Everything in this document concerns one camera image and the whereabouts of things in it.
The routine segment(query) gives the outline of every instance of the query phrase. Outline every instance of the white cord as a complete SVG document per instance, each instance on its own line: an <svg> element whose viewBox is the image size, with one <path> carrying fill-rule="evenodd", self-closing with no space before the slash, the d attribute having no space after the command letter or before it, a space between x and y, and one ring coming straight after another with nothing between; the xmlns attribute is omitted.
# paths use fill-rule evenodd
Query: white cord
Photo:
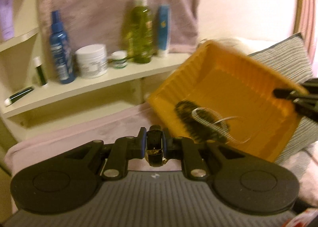
<svg viewBox="0 0 318 227"><path fill-rule="evenodd" d="M209 113L211 113L213 116L215 116L217 118L217 121L214 122L213 124L210 123L209 121L206 121L204 120L203 118L201 118L197 111L207 111ZM191 116L193 117L193 119L199 123L201 123L202 125L205 125L206 127L209 127L211 128L212 130L218 132L219 134L221 134L222 136L224 136L228 141L231 141L233 143L236 143L236 144L244 144L246 143L247 141L249 141L251 138L248 138L247 140L243 141L243 142L239 142L237 141L234 137L232 137L230 134L229 134L229 130L227 128L227 125L225 124L225 120L229 120L229 119L237 119L237 118L242 118L242 117L239 117L239 116L232 116L232 117L227 117L227 118L222 118L221 114L214 111L214 110L211 110L209 108L203 108L203 107L200 107L200 108L195 108L192 113L191 113Z"/></svg>

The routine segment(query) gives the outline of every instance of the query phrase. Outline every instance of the yellow-green liquid bottle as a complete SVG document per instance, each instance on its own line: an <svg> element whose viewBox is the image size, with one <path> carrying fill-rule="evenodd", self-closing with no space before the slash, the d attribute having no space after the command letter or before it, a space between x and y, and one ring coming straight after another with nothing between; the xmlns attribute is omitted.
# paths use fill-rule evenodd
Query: yellow-green liquid bottle
<svg viewBox="0 0 318 227"><path fill-rule="evenodd" d="M136 0L130 21L134 62L149 63L153 54L153 32L152 12L147 6L147 0Z"/></svg>

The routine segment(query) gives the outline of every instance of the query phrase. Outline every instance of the striped cloth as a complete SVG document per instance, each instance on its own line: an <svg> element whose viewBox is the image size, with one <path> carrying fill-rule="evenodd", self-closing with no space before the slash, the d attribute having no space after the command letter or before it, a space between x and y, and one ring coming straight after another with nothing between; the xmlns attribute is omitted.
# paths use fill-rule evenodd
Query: striped cloth
<svg viewBox="0 0 318 227"><path fill-rule="evenodd" d="M307 51L300 33L294 34L265 50L250 54L253 59L271 67L290 80L303 83L313 77L311 66L307 58ZM318 125L303 117L291 140L277 158L276 163L282 163L290 156L318 140ZM297 177L306 170L309 157L302 156L302 163L295 165Z"/></svg>

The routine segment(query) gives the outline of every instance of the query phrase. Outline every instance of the purple tube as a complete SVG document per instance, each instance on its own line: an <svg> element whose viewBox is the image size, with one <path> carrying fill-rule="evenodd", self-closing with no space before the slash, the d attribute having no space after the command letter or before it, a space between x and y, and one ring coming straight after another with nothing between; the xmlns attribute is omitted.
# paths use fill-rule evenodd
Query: purple tube
<svg viewBox="0 0 318 227"><path fill-rule="evenodd" d="M13 0L0 0L0 28L4 41L14 37Z"/></svg>

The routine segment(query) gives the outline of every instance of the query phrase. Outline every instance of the orange basket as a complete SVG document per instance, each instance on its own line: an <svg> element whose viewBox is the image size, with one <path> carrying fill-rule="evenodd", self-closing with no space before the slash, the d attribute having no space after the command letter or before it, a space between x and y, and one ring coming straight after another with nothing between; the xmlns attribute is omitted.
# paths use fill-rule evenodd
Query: orange basket
<svg viewBox="0 0 318 227"><path fill-rule="evenodd" d="M175 112L182 100L217 111L223 118L238 116L244 127L227 121L230 134L245 143L228 144L243 152L273 162L295 132L302 116L292 102L272 95L275 88L305 88L240 52L215 41L201 45L163 84L148 102L173 136L191 137Z"/></svg>

